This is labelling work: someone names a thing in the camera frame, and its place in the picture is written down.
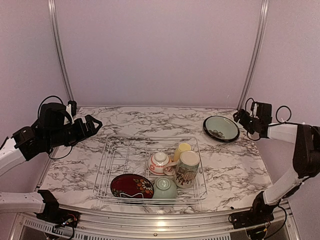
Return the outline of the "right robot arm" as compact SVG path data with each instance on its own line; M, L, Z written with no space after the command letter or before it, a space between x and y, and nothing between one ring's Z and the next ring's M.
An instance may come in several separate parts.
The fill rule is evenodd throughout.
M272 122L272 105L253 101L250 111L239 109L233 114L248 134L260 139L279 140L294 144L292 166L272 186L254 199L247 219L258 224L271 214L282 199L292 196L304 183L320 172L320 128L289 119Z

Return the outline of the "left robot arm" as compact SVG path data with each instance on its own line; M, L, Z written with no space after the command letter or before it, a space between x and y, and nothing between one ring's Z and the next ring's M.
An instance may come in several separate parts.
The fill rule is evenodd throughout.
M31 126L25 126L11 137L6 137L0 147L0 174L30 161L39 154L50 155L57 147L73 148L98 133L103 123L91 115L84 119L74 118L77 103L70 100L64 104L55 96L57 102L48 102L46 97L39 105L37 119ZM63 219L63 211L49 190L27 193L1 192L1 213L33 212L44 214L53 223Z

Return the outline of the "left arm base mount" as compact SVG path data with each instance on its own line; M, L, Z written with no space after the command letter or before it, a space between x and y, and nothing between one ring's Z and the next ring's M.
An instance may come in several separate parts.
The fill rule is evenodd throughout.
M56 228L77 227L80 217L78 211L60 208L58 200L49 190L38 190L37 193L42 197L44 204L44 209L40 213L36 213L38 219L56 224Z

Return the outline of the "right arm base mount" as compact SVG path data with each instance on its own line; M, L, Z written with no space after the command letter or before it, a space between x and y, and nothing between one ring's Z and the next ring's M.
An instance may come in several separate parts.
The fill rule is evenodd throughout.
M273 211L280 201L267 204L265 203L263 193L264 191L255 197L250 210L238 211L229 215L228 221L233 225L234 229L265 224L274 220Z

